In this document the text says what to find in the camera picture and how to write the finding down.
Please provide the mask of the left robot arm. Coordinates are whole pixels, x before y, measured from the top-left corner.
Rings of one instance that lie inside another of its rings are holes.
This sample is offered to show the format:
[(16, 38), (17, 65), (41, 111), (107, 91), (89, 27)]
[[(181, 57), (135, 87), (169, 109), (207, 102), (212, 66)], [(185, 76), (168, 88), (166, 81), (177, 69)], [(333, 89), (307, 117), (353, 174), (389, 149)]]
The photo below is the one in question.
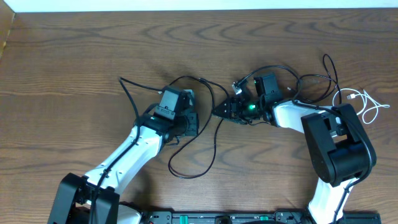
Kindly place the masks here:
[(137, 117), (124, 142), (83, 176), (67, 174), (58, 186), (49, 223), (139, 223), (141, 214), (119, 203), (139, 170), (173, 138), (198, 136), (193, 90), (162, 89), (160, 103)]

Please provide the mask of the wooden panel at left edge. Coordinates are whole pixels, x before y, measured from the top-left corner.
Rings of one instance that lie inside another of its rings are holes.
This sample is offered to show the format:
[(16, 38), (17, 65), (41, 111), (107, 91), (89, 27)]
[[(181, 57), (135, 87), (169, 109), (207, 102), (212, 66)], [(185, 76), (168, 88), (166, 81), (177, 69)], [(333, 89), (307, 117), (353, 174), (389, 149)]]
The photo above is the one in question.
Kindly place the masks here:
[(1, 0), (0, 5), (0, 56), (3, 55), (16, 13)]

